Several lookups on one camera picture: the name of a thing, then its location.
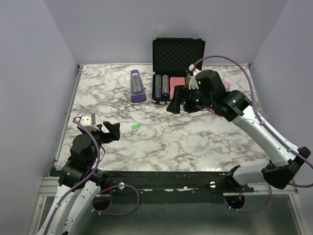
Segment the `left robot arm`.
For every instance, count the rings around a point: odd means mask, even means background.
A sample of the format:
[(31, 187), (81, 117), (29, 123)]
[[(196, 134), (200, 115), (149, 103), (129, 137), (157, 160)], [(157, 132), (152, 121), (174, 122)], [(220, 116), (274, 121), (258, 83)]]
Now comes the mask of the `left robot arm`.
[(98, 193), (109, 186), (108, 174), (99, 170), (103, 144), (120, 139), (120, 123), (96, 124), (90, 117), (73, 119), (81, 134), (70, 148), (63, 166), (54, 201), (38, 231), (40, 235), (71, 235), (82, 215)]

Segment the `purple metronome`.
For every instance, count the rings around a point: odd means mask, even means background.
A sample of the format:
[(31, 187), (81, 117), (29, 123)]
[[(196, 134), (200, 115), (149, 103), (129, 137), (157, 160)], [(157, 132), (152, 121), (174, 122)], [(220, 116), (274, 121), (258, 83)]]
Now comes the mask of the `purple metronome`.
[(145, 88), (138, 70), (131, 70), (130, 74), (131, 103), (142, 103), (147, 101)]

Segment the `black poker chip case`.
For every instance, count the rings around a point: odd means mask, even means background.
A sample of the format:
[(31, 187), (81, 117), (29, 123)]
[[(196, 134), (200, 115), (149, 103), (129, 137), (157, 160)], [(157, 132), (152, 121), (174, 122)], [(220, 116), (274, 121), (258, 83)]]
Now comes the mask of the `black poker chip case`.
[(158, 105), (171, 101), (173, 77), (186, 77), (189, 66), (203, 58), (205, 39), (153, 38), (152, 102)]

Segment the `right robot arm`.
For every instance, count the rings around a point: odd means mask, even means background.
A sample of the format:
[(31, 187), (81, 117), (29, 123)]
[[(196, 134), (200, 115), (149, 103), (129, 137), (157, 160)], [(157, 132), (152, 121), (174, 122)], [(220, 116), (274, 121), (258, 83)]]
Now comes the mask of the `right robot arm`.
[(188, 85), (175, 86), (174, 95), (167, 107), (173, 114), (183, 109), (188, 113), (213, 110), (215, 114), (242, 129), (267, 154), (269, 161), (250, 166), (232, 168), (225, 179), (225, 187), (235, 192), (242, 186), (268, 183), (284, 189), (291, 183), (311, 152), (306, 147), (297, 147), (276, 131), (255, 111), (251, 100), (241, 91), (227, 91), (218, 72), (196, 70)]

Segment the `pink box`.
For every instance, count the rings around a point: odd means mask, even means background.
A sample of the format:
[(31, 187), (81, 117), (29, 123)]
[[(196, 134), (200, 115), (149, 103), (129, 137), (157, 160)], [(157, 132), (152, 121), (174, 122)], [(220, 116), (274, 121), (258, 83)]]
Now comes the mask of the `pink box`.
[[(224, 81), (224, 82), (223, 82), (223, 85), (224, 85), (224, 87), (225, 87), (225, 90), (226, 90), (227, 92), (229, 92), (229, 91), (230, 91), (230, 88), (231, 88), (231, 84), (230, 84), (229, 82)], [(217, 115), (214, 110), (211, 110), (211, 109), (210, 109), (210, 110), (208, 110), (208, 112), (211, 113), (211, 114), (213, 114), (213, 115)]]

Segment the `green key tag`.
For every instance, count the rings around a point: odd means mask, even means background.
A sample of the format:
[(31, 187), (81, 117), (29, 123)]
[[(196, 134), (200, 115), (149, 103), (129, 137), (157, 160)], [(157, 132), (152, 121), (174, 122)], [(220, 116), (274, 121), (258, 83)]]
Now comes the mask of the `green key tag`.
[(134, 130), (134, 129), (138, 129), (138, 128), (140, 128), (141, 127), (141, 123), (137, 123), (137, 124), (134, 124), (134, 125), (132, 125), (132, 129)]

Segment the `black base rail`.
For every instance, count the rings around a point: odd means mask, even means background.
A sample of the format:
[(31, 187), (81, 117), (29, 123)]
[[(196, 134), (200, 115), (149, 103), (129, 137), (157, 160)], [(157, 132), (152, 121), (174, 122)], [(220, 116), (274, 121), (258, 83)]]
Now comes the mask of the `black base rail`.
[(245, 195), (254, 189), (234, 185), (228, 172), (104, 171), (109, 185), (93, 198), (93, 204), (222, 204), (240, 209)]

